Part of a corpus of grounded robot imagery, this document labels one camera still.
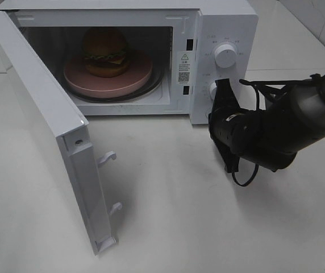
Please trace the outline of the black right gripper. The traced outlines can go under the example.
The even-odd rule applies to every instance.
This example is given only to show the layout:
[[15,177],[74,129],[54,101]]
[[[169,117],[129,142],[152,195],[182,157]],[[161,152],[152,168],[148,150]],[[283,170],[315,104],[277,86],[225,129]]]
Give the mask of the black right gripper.
[[216,93],[209,114],[209,133],[227,173],[237,172],[238,161],[253,147],[253,111],[240,108],[229,78],[215,81]]

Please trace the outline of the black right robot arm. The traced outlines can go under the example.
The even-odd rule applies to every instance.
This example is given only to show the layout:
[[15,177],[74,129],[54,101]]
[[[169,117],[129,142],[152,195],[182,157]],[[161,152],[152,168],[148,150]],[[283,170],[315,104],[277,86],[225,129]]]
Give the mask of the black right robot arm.
[[228,173],[243,158],[273,172],[288,167],[298,151],[325,137],[325,75],[305,80],[247,81],[270,105],[242,108],[229,79],[216,82],[209,133]]

